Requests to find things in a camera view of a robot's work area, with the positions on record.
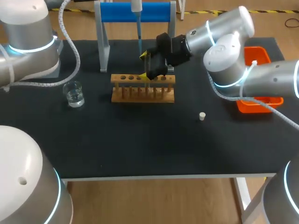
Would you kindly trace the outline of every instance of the black table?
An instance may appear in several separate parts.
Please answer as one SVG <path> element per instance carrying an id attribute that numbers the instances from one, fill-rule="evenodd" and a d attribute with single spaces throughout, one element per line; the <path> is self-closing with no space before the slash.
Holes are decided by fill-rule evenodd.
<path id="1" fill-rule="evenodd" d="M 270 174 L 298 150 L 298 132 L 279 117 L 242 114 L 235 102 L 217 97 L 202 58 L 175 68 L 174 104 L 113 104 L 110 74 L 143 72 L 137 41 L 110 42 L 107 74 L 100 73 L 96 41 L 75 45 L 83 107 L 70 109 L 61 86 L 0 92 L 0 125 L 32 136 L 62 178 Z M 272 61 L 284 59 L 273 38 L 253 38 L 247 46 L 266 48 Z M 61 63 L 60 79 L 75 68 L 67 43 Z M 299 122 L 296 99 L 285 98 L 279 110 Z M 203 122 L 199 112 L 206 113 Z"/>

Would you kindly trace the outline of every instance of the robotic arm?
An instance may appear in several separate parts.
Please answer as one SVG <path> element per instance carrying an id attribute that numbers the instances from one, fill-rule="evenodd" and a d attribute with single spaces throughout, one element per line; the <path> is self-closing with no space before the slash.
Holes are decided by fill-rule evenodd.
<path id="1" fill-rule="evenodd" d="M 8 44 L 0 45 L 0 87 L 42 77 L 59 65 L 44 0 L 0 0 Z"/>
<path id="2" fill-rule="evenodd" d="M 167 65 L 177 66 L 192 56 L 204 54 L 204 65 L 223 95 L 247 97 L 297 96 L 298 61 L 258 65 L 249 70 L 244 61 L 244 44 L 254 35 L 254 25 L 243 6 L 207 21 L 185 35 L 157 37 L 157 46 L 143 59 L 149 79 L 167 73 Z"/>

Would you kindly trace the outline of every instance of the blue rack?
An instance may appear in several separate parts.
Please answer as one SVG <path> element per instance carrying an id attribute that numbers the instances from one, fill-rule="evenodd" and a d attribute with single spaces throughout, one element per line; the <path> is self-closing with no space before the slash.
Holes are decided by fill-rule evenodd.
<path id="1" fill-rule="evenodd" d="M 129 2 L 94 2 L 100 71 L 107 72 L 110 46 L 104 22 L 136 22 Z M 143 2 L 141 22 L 167 22 L 168 34 L 175 35 L 176 2 Z"/>

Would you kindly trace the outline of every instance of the glowing blue ring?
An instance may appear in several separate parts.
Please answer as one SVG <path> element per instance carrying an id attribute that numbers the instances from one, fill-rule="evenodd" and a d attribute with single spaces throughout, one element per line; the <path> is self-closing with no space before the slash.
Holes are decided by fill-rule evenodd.
<path id="1" fill-rule="evenodd" d="M 56 170 L 54 169 L 55 173 L 56 173 L 56 176 L 57 176 L 57 180 L 58 180 L 58 197 L 57 197 L 57 201 L 56 201 L 56 204 L 53 208 L 53 211 L 51 212 L 51 214 L 49 215 L 48 219 L 44 222 L 44 224 L 48 224 L 49 221 L 51 220 L 51 218 L 53 217 L 56 209 L 57 209 L 57 206 L 58 206 L 58 203 L 59 203 L 59 199 L 60 199 L 60 194 L 61 194 L 61 183 L 60 183 L 60 179 L 59 179 L 59 176 L 58 176 L 58 173 L 56 172 Z"/>
<path id="2" fill-rule="evenodd" d="M 215 41 L 213 39 L 212 32 L 210 30 L 209 20 L 206 21 L 206 29 L 207 29 L 207 33 L 209 34 L 210 40 L 211 40 L 211 42 L 212 42 L 212 44 L 214 46 L 215 45 Z"/>
<path id="3" fill-rule="evenodd" d="M 238 81 L 236 81 L 236 82 L 234 82 L 234 83 L 232 83 L 232 84 L 230 84 L 230 85 L 218 85 L 218 84 L 216 84 L 216 83 L 214 83 L 214 84 L 215 84 L 216 86 L 218 86 L 218 87 L 221 87 L 221 88 L 231 87 L 231 86 L 233 86 L 233 85 L 238 84 L 238 83 L 241 82 L 243 79 L 246 79 L 247 76 L 248 76 L 248 74 L 249 74 L 249 72 L 247 72 L 247 69 L 245 69 L 243 76 L 242 76 Z"/>
<path id="4" fill-rule="evenodd" d="M 288 196 L 288 198 L 289 198 L 289 200 L 291 202 L 291 205 L 293 206 L 293 208 L 295 209 L 295 211 L 299 214 L 299 209 L 298 209 L 297 205 L 295 204 L 294 200 L 292 199 L 290 191 L 288 189 L 288 185 L 286 183 L 286 171 L 287 171 L 287 169 L 289 167 L 290 162 L 291 161 L 289 161 L 288 164 L 285 167 L 285 173 L 284 173 L 285 191 L 286 191 L 286 195 Z"/>
<path id="5" fill-rule="evenodd" d="M 295 65 L 295 70 L 294 70 L 294 90 L 295 90 L 296 97 L 299 98 L 298 87 L 297 87 L 298 67 L 299 67 L 299 60 L 297 61 L 296 65 Z"/>
<path id="6" fill-rule="evenodd" d="M 34 52 L 38 52 L 38 51 L 45 50 L 45 49 L 49 48 L 54 43 L 54 41 L 55 41 L 55 38 L 53 38 L 53 40 L 50 43 L 48 43 L 46 46 L 43 46 L 43 47 L 37 48 L 37 49 L 32 49 L 32 50 L 20 50 L 20 49 L 13 48 L 12 46 L 9 46 L 9 47 L 11 48 L 11 50 L 14 50 L 21 54 L 34 53 Z"/>

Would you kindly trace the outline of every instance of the orange container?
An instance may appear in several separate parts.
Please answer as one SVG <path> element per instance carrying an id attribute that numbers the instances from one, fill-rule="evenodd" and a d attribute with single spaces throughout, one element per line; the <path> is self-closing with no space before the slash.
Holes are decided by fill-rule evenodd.
<path id="1" fill-rule="evenodd" d="M 254 60 L 257 61 L 258 65 L 271 62 L 267 51 L 262 47 L 245 47 L 244 53 L 245 64 L 247 66 L 251 66 L 251 63 Z M 262 102 L 273 108 L 277 108 L 284 103 L 284 99 L 282 97 L 255 97 L 255 99 L 261 100 Z M 255 102 L 238 100 L 237 106 L 239 108 L 239 111 L 241 111 L 242 113 L 271 113 L 270 110 Z"/>

